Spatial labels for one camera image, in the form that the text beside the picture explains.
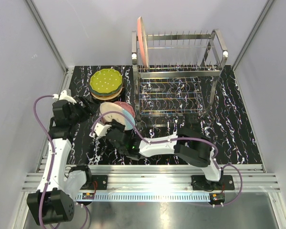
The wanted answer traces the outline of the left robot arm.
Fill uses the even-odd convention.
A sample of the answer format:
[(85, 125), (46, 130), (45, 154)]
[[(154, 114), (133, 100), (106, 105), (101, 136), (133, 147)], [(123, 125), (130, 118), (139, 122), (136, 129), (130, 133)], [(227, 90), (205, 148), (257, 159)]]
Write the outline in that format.
[(87, 165), (66, 172), (66, 163), (75, 136), (74, 127), (88, 120), (92, 111), (68, 95), (52, 95), (53, 117), (45, 130), (49, 141), (48, 158), (36, 192), (27, 197), (27, 205), (37, 225), (56, 229), (74, 217), (74, 203), (80, 189), (97, 188)]

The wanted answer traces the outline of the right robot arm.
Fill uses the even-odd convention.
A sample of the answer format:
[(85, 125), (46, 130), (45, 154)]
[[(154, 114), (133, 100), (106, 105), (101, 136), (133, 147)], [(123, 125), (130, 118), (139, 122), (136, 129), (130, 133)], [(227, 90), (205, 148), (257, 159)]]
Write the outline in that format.
[(209, 188), (218, 189), (224, 183), (221, 168), (215, 159), (218, 149), (202, 134), (182, 127), (177, 133), (169, 136), (143, 138), (138, 131), (135, 136), (128, 135), (125, 126), (116, 120), (108, 125), (105, 138), (121, 155), (132, 160), (157, 155), (175, 155), (186, 163), (202, 169)]

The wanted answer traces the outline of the pink dotted scalloped plate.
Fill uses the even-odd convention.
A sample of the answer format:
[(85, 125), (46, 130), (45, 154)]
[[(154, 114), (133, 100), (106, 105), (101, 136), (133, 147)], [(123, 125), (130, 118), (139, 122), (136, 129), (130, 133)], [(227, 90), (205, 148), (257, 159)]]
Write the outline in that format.
[(131, 105), (129, 105), (126, 102), (121, 102), (121, 101), (116, 101), (114, 102), (114, 104), (119, 105), (120, 107), (128, 111), (132, 115), (133, 118), (135, 118), (135, 111)]

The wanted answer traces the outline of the cream and pink plate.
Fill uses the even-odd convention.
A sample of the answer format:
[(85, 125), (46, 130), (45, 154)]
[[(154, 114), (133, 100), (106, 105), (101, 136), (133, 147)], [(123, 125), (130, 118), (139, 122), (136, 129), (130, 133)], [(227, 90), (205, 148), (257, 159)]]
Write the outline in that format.
[(142, 64), (145, 68), (149, 68), (149, 56), (148, 56), (148, 46), (147, 46), (147, 36), (145, 32), (143, 18), (139, 17), (137, 19), (137, 37), (140, 48), (140, 56)]

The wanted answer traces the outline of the cream and blue plate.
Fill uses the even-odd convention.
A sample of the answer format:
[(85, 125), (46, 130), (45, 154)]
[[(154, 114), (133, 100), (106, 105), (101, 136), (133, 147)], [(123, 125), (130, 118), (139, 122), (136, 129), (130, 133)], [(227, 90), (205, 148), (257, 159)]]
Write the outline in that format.
[(128, 121), (124, 116), (122, 116), (121, 114), (116, 114), (116, 113), (110, 113), (110, 114), (106, 114), (105, 116), (103, 116), (101, 118), (102, 122), (105, 123), (109, 123), (111, 122), (113, 119), (115, 119), (116, 121), (120, 122), (121, 124), (125, 125), (125, 131), (129, 131), (133, 129), (133, 125), (135, 125), (135, 119), (132, 117), (132, 115), (126, 111), (125, 109), (123, 109), (122, 107), (120, 107), (119, 105), (116, 105), (114, 103), (111, 102), (104, 102), (100, 105), (100, 113), (104, 114), (106, 112), (119, 112), (121, 114), (124, 114), (130, 121)]

